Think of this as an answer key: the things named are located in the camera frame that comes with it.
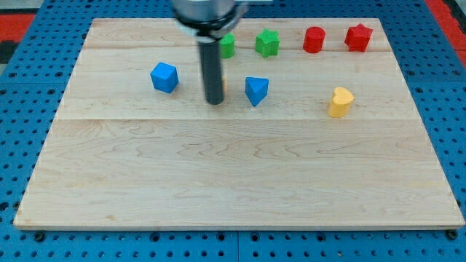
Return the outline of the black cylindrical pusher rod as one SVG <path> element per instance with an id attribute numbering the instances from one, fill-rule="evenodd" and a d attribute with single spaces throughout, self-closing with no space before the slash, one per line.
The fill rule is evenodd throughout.
<path id="1" fill-rule="evenodd" d="M 220 41 L 202 39 L 198 41 L 198 50 L 205 99 L 211 105 L 218 105 L 224 100 Z"/>

